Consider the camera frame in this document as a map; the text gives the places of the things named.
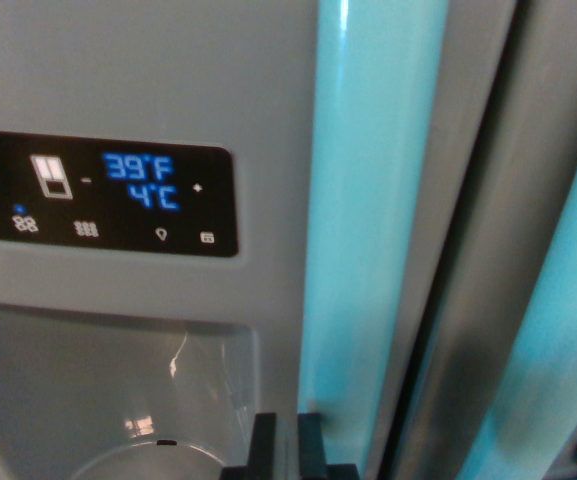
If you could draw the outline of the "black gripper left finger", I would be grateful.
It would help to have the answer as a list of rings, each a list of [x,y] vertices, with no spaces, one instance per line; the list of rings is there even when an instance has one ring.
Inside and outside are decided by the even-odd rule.
[[[287,473],[285,445],[276,413],[255,415],[247,461],[221,469],[220,480],[279,480]]]

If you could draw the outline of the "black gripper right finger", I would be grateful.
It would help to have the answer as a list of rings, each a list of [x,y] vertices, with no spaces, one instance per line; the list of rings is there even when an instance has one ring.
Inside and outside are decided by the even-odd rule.
[[[295,450],[289,460],[290,479],[358,480],[354,463],[330,463],[324,446],[320,413],[298,413]]]

